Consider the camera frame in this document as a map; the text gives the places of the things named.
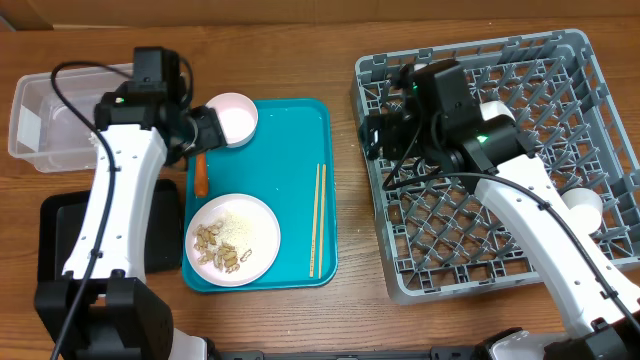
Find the right wooden chopstick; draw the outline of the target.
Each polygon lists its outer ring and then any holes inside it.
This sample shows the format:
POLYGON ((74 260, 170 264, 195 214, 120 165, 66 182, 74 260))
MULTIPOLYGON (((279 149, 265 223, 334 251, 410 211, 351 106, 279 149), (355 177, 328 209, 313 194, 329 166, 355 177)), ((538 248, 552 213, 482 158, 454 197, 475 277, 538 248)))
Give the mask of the right wooden chopstick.
POLYGON ((319 230, 319 254, 318 254, 318 278, 322 278, 324 260, 324 228, 325 228, 325 203, 326 203, 326 164, 322 165, 321 172, 321 205, 320 205, 320 230, 319 230))

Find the peanut shells pile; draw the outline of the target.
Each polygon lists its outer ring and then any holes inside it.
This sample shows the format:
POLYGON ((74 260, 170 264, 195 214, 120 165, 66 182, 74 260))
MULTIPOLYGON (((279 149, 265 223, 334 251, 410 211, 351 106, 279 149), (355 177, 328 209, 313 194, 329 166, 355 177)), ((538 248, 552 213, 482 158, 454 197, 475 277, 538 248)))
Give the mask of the peanut shells pile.
POLYGON ((211 264, 216 270, 226 274, 237 272, 252 255, 253 249, 239 249, 218 238, 219 220, 211 224, 199 224, 193 232, 194 250, 198 253, 199 265, 211 264))

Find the white tissue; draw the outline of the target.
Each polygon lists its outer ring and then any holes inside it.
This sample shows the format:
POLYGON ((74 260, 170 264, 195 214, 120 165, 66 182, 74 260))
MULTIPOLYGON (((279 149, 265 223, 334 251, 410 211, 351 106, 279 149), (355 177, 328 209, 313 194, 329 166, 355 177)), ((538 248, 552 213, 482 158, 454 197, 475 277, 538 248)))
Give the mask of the white tissue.
POLYGON ((98 145, 99 145, 100 141, 99 141, 99 139, 97 138, 97 136, 95 135, 95 133, 94 133, 94 132, 91 132, 91 133, 89 134, 89 142, 90 142, 94 147, 96 147, 96 146, 98 146, 98 145))

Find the black waste bin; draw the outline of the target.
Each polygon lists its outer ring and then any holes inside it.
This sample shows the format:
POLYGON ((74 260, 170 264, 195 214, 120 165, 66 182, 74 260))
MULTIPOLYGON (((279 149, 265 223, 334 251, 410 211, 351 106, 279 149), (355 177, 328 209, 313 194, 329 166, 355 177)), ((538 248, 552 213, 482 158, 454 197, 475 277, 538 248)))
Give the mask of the black waste bin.
MULTIPOLYGON (((40 208, 37 280, 61 277, 77 237, 89 199, 87 191, 54 195, 40 208)), ((145 243, 145 272, 175 270, 183 251, 183 210, 176 184, 168 179, 156 183, 145 243)))

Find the clear plastic waste bin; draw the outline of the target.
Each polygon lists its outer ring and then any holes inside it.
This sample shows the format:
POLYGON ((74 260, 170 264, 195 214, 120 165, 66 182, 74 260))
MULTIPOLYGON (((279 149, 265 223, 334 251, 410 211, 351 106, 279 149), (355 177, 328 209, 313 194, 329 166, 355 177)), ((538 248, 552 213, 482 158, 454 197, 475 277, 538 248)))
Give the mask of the clear plastic waste bin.
MULTIPOLYGON (((89 142, 90 130, 54 92, 51 74, 25 75, 16 85, 11 108, 8 152, 42 173, 93 169, 97 152, 89 142)), ((59 72, 57 85, 88 121, 106 92, 113 92, 125 78, 100 67, 59 72)))

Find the rice pile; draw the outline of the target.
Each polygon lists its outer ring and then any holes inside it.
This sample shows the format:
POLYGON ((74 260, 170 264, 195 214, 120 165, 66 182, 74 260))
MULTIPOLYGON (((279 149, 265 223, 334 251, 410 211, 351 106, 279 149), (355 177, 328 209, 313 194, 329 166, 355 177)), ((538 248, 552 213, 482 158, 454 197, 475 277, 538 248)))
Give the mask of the rice pile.
POLYGON ((226 211, 219 218, 218 238, 239 249, 249 249, 256 238, 256 230, 250 218, 226 211))

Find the white paper cup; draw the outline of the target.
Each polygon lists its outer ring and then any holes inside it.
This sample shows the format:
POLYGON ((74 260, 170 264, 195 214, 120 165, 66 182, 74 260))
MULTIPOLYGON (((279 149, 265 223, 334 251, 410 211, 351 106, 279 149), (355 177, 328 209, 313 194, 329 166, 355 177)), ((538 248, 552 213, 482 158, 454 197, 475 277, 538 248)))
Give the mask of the white paper cup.
POLYGON ((561 195, 569 209, 569 225, 575 231, 593 234, 602 223, 603 202, 588 188, 573 188, 561 195))

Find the teal plastic tray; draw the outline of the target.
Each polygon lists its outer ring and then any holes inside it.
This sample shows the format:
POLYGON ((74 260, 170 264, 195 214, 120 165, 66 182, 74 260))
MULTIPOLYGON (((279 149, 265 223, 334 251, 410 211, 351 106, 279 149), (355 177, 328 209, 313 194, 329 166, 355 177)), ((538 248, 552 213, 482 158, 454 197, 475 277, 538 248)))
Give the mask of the teal plastic tray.
POLYGON ((318 287, 338 269, 336 189, 330 115, 311 98, 258 100, 253 138, 239 148, 208 152, 210 199, 254 196, 275 213, 281 246, 271 268, 247 291, 318 287), (316 164, 320 164, 315 274, 309 277, 316 164), (326 164, 324 260, 318 278, 321 172, 326 164))

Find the pink plate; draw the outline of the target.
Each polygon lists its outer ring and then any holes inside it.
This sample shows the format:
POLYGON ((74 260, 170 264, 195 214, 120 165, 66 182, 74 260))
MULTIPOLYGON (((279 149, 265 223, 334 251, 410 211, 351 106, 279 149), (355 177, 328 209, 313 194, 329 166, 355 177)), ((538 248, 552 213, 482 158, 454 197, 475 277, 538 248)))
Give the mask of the pink plate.
POLYGON ((186 256, 195 273, 227 288, 247 285, 266 274, 280 244, 273 211, 245 194, 222 195, 204 204, 185 235, 186 256))

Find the left wooden chopstick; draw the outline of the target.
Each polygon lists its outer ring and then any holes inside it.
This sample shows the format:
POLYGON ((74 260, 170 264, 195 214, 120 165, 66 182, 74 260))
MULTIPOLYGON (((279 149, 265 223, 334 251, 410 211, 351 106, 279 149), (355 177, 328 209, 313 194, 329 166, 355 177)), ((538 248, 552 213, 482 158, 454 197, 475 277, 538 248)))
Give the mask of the left wooden chopstick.
POLYGON ((310 252, 310 270, 309 270, 309 277, 310 278, 313 278, 314 274, 315 274, 319 186, 320 186, 320 164, 316 164, 314 202, 313 202, 313 219, 312 219, 312 238, 311 238, 311 252, 310 252))

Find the wooden chopstick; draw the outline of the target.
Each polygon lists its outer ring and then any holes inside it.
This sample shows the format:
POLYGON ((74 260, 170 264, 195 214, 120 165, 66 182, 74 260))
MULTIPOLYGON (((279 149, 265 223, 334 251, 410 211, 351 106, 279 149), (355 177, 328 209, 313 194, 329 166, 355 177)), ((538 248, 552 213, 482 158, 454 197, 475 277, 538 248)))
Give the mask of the wooden chopstick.
POLYGON ((326 203, 326 164, 322 165, 321 172, 321 205, 320 205, 320 230, 319 230, 319 254, 318 254, 318 278, 322 278, 324 260, 324 228, 325 228, 325 203, 326 203))
POLYGON ((320 186, 320 164, 316 164, 314 202, 313 202, 313 219, 312 219, 312 238, 311 238, 311 252, 310 252, 310 270, 309 270, 309 277, 310 278, 313 278, 314 274, 315 274, 319 186, 320 186))

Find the white bowl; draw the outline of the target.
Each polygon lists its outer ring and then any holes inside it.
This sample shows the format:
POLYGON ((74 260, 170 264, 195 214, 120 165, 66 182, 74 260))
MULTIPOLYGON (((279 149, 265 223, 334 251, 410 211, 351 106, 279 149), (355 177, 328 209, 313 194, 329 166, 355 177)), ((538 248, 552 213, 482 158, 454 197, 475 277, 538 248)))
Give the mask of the white bowl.
POLYGON ((515 118, 511 110, 503 102, 499 100, 481 103, 480 111, 481 111, 482 119, 484 121, 489 121, 493 118, 496 118, 502 115, 510 118, 512 122, 515 121, 515 118))

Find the grey dishwasher rack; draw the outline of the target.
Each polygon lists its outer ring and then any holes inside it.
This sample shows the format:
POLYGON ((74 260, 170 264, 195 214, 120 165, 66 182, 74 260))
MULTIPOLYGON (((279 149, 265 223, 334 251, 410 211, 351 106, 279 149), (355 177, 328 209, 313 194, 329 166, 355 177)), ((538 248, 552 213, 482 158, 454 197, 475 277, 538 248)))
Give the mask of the grey dishwasher rack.
MULTIPOLYGON (((576 29, 366 55, 351 88, 355 119, 397 112, 406 64, 455 59, 471 94, 500 101, 534 142, 559 192, 604 205, 595 244, 620 270, 639 265, 639 161, 587 36, 576 29)), ((499 220, 458 179, 423 183, 422 160, 367 163, 389 297, 410 305, 527 285, 538 274, 499 220)))

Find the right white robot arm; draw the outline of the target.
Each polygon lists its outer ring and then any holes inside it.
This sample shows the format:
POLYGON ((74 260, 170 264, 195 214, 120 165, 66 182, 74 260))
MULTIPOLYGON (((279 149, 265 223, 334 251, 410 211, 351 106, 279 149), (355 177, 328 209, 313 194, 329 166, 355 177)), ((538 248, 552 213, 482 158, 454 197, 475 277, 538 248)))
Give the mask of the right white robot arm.
POLYGON ((401 167, 416 157, 432 166, 432 179, 460 180, 515 238, 562 317, 562 335, 508 330, 478 344, 474 357, 637 358, 638 286, 574 220, 507 106, 478 102, 453 59, 405 65, 391 84, 402 106, 365 117, 359 137, 367 158, 401 167))

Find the pink bowl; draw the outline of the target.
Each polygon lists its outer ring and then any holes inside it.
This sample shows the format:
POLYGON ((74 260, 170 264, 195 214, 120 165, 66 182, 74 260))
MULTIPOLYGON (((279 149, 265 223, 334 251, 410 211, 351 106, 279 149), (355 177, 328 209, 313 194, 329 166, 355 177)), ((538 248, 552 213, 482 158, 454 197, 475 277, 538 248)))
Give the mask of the pink bowl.
POLYGON ((210 99, 206 106, 216 112, 228 148, 244 146, 253 138, 258 110, 250 98, 240 93, 222 93, 210 99))

